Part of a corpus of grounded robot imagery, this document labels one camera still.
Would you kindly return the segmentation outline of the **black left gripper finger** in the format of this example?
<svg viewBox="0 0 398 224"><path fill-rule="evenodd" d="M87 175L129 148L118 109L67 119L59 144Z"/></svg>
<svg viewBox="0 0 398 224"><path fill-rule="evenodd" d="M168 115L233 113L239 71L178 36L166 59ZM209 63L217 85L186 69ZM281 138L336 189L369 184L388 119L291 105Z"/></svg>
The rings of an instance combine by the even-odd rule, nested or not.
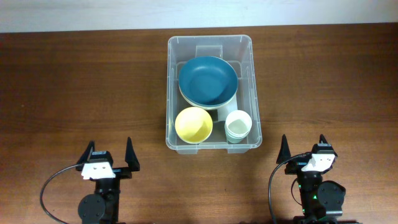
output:
<svg viewBox="0 0 398 224"><path fill-rule="evenodd" d="M85 149L85 151L83 152L83 154L81 155L81 157L79 158L79 160L77 161L77 164L84 164L86 163L92 152L95 151L95 142L94 141L90 141L87 148Z"/></svg>
<svg viewBox="0 0 398 224"><path fill-rule="evenodd" d="M137 156L134 152L134 148L132 145L132 139L130 137L127 138L125 162L128 164L128 167L131 170L131 172L140 171L140 163L139 163Z"/></svg>

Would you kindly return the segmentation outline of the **cream cup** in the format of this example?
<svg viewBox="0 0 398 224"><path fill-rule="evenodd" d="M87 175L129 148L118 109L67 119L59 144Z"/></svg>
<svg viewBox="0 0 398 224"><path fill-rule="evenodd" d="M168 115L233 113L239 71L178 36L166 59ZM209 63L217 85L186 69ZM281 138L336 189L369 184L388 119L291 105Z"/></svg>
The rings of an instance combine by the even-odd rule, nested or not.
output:
<svg viewBox="0 0 398 224"><path fill-rule="evenodd" d="M245 136L252 127L252 118L242 110L230 112L225 121L226 130L233 136Z"/></svg>

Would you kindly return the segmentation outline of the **yellow small bowl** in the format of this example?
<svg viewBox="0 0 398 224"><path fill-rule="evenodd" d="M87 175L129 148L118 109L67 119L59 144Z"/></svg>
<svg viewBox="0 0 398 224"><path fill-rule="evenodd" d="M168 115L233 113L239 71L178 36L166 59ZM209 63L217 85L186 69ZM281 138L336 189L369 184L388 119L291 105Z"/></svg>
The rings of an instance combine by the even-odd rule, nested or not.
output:
<svg viewBox="0 0 398 224"><path fill-rule="evenodd" d="M207 140L213 130L210 114L199 107L185 108L176 117L175 130L181 140L199 144Z"/></svg>

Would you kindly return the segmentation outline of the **beige bowl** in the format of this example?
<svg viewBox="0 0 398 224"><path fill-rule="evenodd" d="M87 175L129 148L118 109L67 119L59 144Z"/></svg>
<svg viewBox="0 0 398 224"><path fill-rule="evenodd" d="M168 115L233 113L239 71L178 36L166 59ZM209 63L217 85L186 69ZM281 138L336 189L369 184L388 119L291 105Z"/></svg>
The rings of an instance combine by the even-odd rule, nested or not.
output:
<svg viewBox="0 0 398 224"><path fill-rule="evenodd" d="M223 107L227 107L228 104L232 103L233 101L236 101L236 96L237 93L235 93L228 101L221 103L219 105L203 105L203 104L198 104L194 103L193 101L190 101L182 92L180 88L177 88L177 99L176 99L176 107L179 110L182 110L184 108L188 108L189 106L194 106L194 107L199 107L204 110L218 110Z"/></svg>

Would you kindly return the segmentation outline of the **blue bowl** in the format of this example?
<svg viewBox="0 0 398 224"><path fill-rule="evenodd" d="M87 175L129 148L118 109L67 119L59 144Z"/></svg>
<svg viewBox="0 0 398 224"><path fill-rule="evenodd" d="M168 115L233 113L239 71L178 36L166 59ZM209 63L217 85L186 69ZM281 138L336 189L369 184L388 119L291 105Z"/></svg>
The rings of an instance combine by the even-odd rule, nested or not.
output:
<svg viewBox="0 0 398 224"><path fill-rule="evenodd" d="M217 107L236 94L239 80L234 68L225 60L204 56L193 58L180 70L180 92L192 103Z"/></svg>

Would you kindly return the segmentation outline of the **mint green cup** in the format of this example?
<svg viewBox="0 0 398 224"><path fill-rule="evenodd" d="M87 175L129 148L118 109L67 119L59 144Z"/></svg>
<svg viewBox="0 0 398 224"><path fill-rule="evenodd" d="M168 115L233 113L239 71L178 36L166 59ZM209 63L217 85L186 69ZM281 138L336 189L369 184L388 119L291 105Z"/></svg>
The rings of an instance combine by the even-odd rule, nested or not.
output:
<svg viewBox="0 0 398 224"><path fill-rule="evenodd" d="M228 142L232 144L237 144L241 142L248 134L250 129L248 129L245 125L240 124L230 124L225 127L226 139Z"/></svg>

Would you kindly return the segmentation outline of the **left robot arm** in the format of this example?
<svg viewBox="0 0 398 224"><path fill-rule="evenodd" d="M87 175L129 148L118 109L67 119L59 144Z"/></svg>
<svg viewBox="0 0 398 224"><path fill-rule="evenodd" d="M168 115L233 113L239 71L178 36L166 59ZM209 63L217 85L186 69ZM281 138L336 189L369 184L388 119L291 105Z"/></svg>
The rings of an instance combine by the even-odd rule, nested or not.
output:
<svg viewBox="0 0 398 224"><path fill-rule="evenodd" d="M113 167L113 158L108 151L96 151L95 142L79 158L77 171L85 180L95 183L95 191L80 201L78 215L82 223L117 223L119 216L120 181L130 179L140 170L131 138L127 138L125 152L126 167Z"/></svg>

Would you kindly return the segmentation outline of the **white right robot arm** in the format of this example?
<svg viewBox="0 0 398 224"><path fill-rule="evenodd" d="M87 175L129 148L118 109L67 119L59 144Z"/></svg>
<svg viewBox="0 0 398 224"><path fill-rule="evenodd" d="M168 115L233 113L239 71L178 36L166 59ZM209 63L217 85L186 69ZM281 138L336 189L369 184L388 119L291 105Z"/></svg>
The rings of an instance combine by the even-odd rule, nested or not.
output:
<svg viewBox="0 0 398 224"><path fill-rule="evenodd" d="M296 175L303 215L293 218L294 223L336 223L342 216L346 189L334 182L324 181L322 175L333 168L338 157L324 137L314 144L310 152L292 156L285 135L276 163L286 165L286 175Z"/></svg>

